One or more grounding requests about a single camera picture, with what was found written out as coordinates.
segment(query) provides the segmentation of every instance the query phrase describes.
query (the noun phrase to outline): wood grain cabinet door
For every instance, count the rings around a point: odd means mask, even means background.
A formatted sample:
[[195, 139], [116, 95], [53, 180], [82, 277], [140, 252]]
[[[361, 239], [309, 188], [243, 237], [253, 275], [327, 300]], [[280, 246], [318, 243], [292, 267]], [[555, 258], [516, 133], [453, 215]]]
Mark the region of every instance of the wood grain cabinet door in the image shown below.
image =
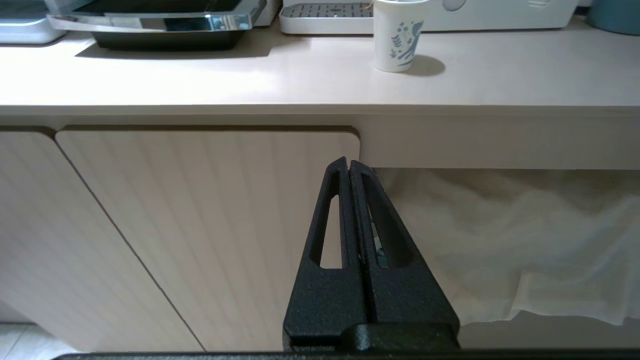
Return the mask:
[[[282, 349], [324, 170], [341, 156], [357, 160], [357, 136], [62, 131], [56, 139], [206, 350]], [[340, 263], [339, 247], [324, 255]]]
[[198, 351], [52, 138], [0, 132], [0, 299], [84, 351]]

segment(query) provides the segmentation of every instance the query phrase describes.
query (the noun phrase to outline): cabinet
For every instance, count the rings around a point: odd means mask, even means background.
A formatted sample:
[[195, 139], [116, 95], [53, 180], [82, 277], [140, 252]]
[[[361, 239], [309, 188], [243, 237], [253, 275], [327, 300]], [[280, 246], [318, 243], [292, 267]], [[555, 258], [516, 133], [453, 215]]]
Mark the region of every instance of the cabinet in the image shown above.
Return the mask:
[[202, 349], [42, 133], [0, 132], [0, 299], [78, 350]]
[[[357, 160], [357, 136], [87, 130], [56, 139], [206, 350], [282, 349], [324, 170]], [[325, 255], [339, 263], [338, 248]]]

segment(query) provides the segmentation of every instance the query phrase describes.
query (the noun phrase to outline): floral pattern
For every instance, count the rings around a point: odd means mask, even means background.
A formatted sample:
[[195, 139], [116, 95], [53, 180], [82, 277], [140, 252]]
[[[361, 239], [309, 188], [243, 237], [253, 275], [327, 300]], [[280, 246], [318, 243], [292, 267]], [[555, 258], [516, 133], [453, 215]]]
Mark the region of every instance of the floral pattern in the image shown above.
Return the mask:
[[391, 38], [392, 48], [389, 56], [392, 59], [407, 60], [407, 62], [399, 64], [404, 66], [413, 61], [415, 48], [418, 46], [418, 38], [420, 37], [420, 29], [424, 22], [413, 22], [405, 24], [401, 22], [397, 28], [397, 34]]

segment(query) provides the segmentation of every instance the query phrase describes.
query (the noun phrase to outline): floor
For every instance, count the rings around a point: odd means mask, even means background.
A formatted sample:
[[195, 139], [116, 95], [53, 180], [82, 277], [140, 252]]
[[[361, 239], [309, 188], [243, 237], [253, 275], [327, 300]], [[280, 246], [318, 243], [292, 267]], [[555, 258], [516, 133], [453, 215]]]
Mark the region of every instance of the floor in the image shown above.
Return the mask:
[[0, 360], [51, 360], [73, 352], [37, 325], [0, 324]]

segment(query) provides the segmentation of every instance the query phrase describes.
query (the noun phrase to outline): teal container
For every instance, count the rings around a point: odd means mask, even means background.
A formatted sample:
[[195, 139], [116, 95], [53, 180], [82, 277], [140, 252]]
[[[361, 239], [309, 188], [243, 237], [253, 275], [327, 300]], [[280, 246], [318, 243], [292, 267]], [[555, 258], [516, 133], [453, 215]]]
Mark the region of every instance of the teal container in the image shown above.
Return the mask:
[[595, 0], [587, 24], [613, 33], [640, 35], [640, 0]]

